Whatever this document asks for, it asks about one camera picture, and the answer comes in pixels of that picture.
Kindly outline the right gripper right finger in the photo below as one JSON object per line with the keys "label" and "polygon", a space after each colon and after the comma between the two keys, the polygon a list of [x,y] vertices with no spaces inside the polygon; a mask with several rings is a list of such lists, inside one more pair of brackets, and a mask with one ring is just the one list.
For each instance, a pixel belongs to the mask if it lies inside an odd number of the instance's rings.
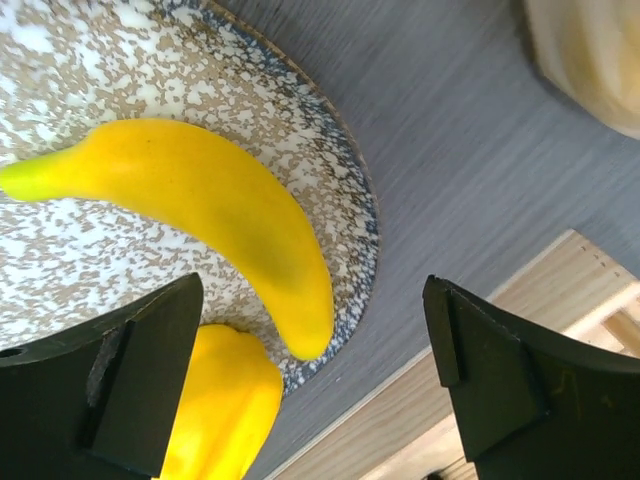
{"label": "right gripper right finger", "polygon": [[479,478],[638,478],[638,359],[434,275],[423,301],[439,380]]}

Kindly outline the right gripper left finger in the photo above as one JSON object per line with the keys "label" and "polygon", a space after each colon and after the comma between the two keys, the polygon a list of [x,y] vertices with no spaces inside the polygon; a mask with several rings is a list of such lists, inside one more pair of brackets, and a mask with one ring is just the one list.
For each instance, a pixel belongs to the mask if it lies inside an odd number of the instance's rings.
{"label": "right gripper left finger", "polygon": [[202,307],[192,273],[2,350],[2,478],[158,477]]}

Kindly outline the yellow fake bell pepper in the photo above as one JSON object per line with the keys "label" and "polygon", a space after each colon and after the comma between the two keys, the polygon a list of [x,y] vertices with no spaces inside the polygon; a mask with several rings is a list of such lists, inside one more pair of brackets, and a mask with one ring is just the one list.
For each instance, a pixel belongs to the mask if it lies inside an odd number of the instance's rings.
{"label": "yellow fake bell pepper", "polygon": [[198,329],[162,479],[242,479],[276,420],[281,372],[255,336]]}

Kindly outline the yellow fake banana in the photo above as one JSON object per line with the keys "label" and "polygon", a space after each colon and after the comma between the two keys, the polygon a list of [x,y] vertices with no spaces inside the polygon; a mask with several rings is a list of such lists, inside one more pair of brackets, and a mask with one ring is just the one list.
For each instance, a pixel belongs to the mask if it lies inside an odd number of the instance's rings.
{"label": "yellow fake banana", "polygon": [[22,202],[106,201],[181,230],[246,278],[296,358],[316,359],[330,343],[332,281],[310,220],[266,166],[218,134],[171,119],[116,120],[3,167],[1,188]]}

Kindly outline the translucent plastic bag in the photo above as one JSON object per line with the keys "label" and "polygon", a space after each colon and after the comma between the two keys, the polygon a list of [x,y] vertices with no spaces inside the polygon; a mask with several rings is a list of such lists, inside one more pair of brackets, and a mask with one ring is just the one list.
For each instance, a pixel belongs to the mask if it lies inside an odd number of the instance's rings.
{"label": "translucent plastic bag", "polygon": [[609,128],[639,138],[639,3],[526,1],[542,74]]}

